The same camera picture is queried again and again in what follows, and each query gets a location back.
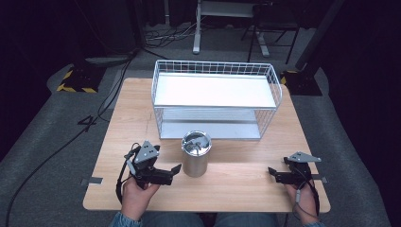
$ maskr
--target denim sleeve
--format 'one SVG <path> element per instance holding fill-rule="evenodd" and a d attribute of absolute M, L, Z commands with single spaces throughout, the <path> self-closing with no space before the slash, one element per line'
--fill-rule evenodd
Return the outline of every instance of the denim sleeve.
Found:
<path fill-rule="evenodd" d="M 109 227 L 142 227 L 141 221 L 135 221 L 118 212 Z"/>
<path fill-rule="evenodd" d="M 321 222 L 314 222 L 304 225 L 304 227 L 325 227 L 325 225 Z"/>

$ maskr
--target metal cup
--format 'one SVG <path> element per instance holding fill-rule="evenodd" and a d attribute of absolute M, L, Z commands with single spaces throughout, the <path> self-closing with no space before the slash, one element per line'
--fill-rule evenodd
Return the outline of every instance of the metal cup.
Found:
<path fill-rule="evenodd" d="M 190 131 L 183 137 L 183 172 L 190 177 L 200 177 L 206 172 L 212 140 L 203 131 Z"/>

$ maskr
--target human hand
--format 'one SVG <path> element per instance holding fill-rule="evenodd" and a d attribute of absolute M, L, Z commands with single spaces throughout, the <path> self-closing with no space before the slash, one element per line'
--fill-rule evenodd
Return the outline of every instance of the human hand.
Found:
<path fill-rule="evenodd" d="M 142 189 L 133 177 L 127 179 L 123 186 L 123 201 L 121 213 L 128 218 L 138 221 L 148 208 L 152 196 L 159 189 L 158 184 L 145 184 Z"/>
<path fill-rule="evenodd" d="M 284 186 L 289 194 L 289 197 L 291 198 L 292 204 L 295 205 L 295 211 L 300 216 L 303 225 L 313 222 L 319 222 L 318 214 L 316 213 L 315 198 L 312 189 L 310 188 L 310 185 L 306 183 L 305 186 L 301 189 L 301 194 L 299 197 L 300 199 L 297 204 L 296 198 L 298 187 L 293 184 L 284 184 Z"/>

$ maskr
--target wooden table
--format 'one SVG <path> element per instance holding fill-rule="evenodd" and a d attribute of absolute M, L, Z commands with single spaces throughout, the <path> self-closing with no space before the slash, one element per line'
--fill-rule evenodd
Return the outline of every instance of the wooden table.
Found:
<path fill-rule="evenodd" d="M 102 184 L 90 184 L 83 206 L 88 210 L 119 210 L 115 184 L 124 163 L 124 155 L 133 143 L 145 140 L 160 145 L 157 168 L 170 170 L 183 161 L 181 140 L 160 140 L 154 119 L 151 79 L 125 79 L 113 117 L 99 153 L 93 177 Z M 283 157 L 296 151 L 309 153 L 305 135 L 283 86 L 283 101 L 260 141 L 213 140 L 207 171 L 199 178 L 183 171 L 172 185 L 162 185 L 148 210 L 191 212 L 291 212 L 292 204 L 281 183 L 276 183 L 268 166 L 289 172 Z M 318 171 L 309 164 L 313 174 Z M 321 181 L 315 181 L 320 194 L 321 212 L 330 203 Z"/>

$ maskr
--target wire basket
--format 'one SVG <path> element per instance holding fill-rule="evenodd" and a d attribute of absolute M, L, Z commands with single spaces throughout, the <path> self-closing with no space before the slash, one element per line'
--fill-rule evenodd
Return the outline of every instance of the wire basket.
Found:
<path fill-rule="evenodd" d="M 257 140 L 282 90 L 269 63 L 157 61 L 151 98 L 161 139 L 205 131 L 213 139 Z"/>

